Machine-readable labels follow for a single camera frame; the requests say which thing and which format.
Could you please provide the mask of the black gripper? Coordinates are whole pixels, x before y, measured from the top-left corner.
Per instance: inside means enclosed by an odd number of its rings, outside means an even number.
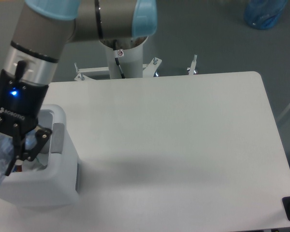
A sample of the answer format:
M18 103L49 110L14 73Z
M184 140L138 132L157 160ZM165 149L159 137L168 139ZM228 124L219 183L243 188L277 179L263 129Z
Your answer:
M5 176L9 176L17 160L33 161L46 145L52 130L38 125L38 113L48 85L36 86L22 80L28 63L17 63L14 74L0 72L0 133L12 137L13 152ZM34 146L26 147L27 133L34 131Z

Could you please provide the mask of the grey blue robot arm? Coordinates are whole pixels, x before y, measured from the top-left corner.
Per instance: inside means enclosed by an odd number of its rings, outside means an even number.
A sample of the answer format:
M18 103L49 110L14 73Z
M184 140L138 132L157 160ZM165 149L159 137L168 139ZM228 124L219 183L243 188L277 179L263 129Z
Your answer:
M32 161L52 131L38 114L66 43L138 38L157 30L154 0L27 0L0 72L0 176Z

